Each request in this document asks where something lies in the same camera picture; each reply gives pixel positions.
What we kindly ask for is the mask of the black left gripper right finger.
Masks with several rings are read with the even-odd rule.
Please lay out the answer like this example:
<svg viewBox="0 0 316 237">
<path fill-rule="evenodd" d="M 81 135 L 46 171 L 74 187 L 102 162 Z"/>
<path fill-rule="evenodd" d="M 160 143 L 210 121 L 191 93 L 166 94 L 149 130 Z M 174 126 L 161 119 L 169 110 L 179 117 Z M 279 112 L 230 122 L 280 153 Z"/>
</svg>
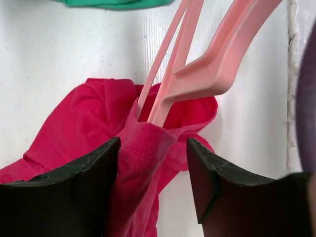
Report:
<svg viewBox="0 0 316 237">
<path fill-rule="evenodd" d="M 194 138 L 187 161 L 198 223 L 206 237 L 310 237 L 311 174 L 271 179 L 245 170 Z"/>
</svg>

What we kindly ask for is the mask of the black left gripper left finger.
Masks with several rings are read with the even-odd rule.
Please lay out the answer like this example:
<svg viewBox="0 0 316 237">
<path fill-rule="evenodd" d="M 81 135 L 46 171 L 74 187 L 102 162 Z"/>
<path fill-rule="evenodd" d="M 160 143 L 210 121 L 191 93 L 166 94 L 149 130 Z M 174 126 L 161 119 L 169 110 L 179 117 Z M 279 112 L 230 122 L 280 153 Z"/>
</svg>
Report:
<svg viewBox="0 0 316 237">
<path fill-rule="evenodd" d="M 29 181 L 0 187 L 3 237 L 99 237 L 117 176 L 120 139 Z"/>
</svg>

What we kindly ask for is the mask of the pink red t shirt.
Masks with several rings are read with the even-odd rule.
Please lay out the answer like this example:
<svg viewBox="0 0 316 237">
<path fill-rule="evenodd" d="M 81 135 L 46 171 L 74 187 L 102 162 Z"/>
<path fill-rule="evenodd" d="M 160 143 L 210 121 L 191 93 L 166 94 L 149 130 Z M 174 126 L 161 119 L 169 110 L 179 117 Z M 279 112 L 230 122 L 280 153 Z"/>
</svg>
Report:
<svg viewBox="0 0 316 237">
<path fill-rule="evenodd" d="M 139 117 L 142 90 L 129 79 L 88 79 L 73 89 L 44 122 L 30 148 L 0 171 L 8 183 L 31 178 L 79 158 L 119 137 L 118 174 L 106 227 L 112 237 L 155 237 L 160 192 L 188 170 L 186 140 L 217 114 L 214 97 L 175 103 L 163 127 L 147 123 L 159 85 L 154 85 Z"/>
</svg>

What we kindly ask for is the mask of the pink hanger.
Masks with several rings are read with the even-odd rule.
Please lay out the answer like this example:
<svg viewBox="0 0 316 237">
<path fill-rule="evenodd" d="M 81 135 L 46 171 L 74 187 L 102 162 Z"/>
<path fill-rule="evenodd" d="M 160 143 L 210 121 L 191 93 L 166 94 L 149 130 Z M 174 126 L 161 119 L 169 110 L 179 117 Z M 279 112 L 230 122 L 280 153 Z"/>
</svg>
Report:
<svg viewBox="0 0 316 237">
<path fill-rule="evenodd" d="M 233 1 L 208 49 L 201 57 L 187 63 L 203 1 L 182 1 L 150 69 L 138 99 L 136 115 L 141 114 L 153 80 L 172 41 L 174 47 L 148 123 L 163 126 L 176 102 L 226 93 L 235 81 L 240 63 L 252 40 L 278 5 L 277 0 Z"/>
</svg>

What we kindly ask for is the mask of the green tank top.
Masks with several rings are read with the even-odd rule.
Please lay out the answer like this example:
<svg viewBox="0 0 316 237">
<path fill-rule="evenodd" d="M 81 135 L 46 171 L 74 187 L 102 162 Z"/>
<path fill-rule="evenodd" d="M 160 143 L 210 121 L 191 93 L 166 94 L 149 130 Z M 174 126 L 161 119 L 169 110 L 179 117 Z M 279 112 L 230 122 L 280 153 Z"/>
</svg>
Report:
<svg viewBox="0 0 316 237">
<path fill-rule="evenodd" d="M 138 10 L 169 5 L 173 0 L 56 0 L 68 7 L 92 7 L 109 10 Z"/>
</svg>

